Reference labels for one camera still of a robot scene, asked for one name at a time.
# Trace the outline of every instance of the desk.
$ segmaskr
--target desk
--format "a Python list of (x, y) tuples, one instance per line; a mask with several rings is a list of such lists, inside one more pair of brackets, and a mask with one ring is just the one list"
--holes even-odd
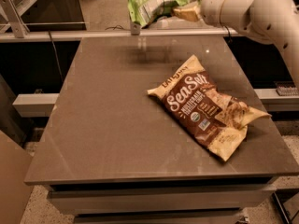
[(25, 182), (75, 216), (196, 210), (204, 220), (207, 209), (257, 205), (274, 178), (298, 175), (271, 119), (251, 123), (224, 163), (148, 97), (193, 54), (221, 92), (264, 110), (220, 36), (84, 38)]

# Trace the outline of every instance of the floor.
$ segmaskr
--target floor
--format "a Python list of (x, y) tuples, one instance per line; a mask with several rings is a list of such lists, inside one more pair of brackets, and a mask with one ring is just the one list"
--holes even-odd
[[(128, 13), (121, 12), (127, 6), (127, 0), (80, 0), (87, 29), (104, 31), (130, 28)], [(201, 23), (187, 24), (201, 26)], [(276, 125), (293, 156), (299, 162), (299, 119), (276, 121)], [(34, 155), (38, 142), (29, 142), (25, 149)], [(278, 188), (299, 187), (299, 178), (281, 177), (275, 181)], [(35, 186), (31, 198), (24, 211), (21, 224), (68, 224), (74, 217), (62, 215), (46, 199), (48, 192), (41, 186)], [(283, 224), (271, 198), (259, 206), (244, 210), (248, 214), (249, 224)]]

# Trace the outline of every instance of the chip bag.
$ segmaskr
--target chip bag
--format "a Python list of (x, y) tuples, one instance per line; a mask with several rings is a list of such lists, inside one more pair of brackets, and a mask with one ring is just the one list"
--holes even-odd
[(216, 84), (192, 56), (148, 94), (157, 96), (195, 140), (227, 161), (247, 134), (248, 124), (266, 112), (217, 91)]
[(197, 0), (129, 0), (128, 9), (131, 21), (145, 27), (160, 17), (170, 16), (173, 7), (192, 2)]

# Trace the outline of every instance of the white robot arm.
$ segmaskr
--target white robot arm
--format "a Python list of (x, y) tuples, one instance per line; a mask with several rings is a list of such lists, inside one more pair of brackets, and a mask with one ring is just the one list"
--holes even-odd
[(299, 16), (292, 0), (203, 0), (201, 15), (206, 24), (274, 44), (299, 89)]

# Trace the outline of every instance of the cable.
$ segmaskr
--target cable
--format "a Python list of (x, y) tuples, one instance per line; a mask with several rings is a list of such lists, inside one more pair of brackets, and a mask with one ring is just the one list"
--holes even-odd
[(108, 30), (108, 29), (113, 29), (113, 30), (115, 30), (115, 29), (125, 30), (125, 29), (124, 29), (122, 26), (120, 26), (120, 25), (109, 26), (109, 27), (107, 27), (105, 30)]
[(62, 83), (64, 83), (64, 77), (63, 77), (63, 73), (62, 73), (62, 69), (60, 67), (60, 63), (59, 63), (59, 59), (58, 59), (58, 54), (57, 54), (57, 50), (56, 50), (56, 46), (54, 44), (54, 41), (53, 41), (53, 38), (52, 38), (52, 35), (49, 31), (49, 36), (50, 36), (50, 41), (53, 45), (53, 48), (54, 48), (54, 53), (55, 53), (55, 58), (56, 58), (56, 64), (57, 64), (57, 68), (58, 68), (58, 72), (59, 72), (59, 75), (60, 75), (60, 79), (62, 81)]
[(228, 43), (232, 43), (233, 39), (232, 39), (232, 35), (231, 35), (231, 32), (230, 32), (230, 29), (227, 26), (224, 26), (224, 27), (226, 28), (227, 33), (228, 33), (228, 38), (229, 38)]
[(296, 214), (292, 217), (291, 221), (294, 221), (294, 219), (297, 217), (297, 215), (299, 214), (299, 210), (296, 212)]

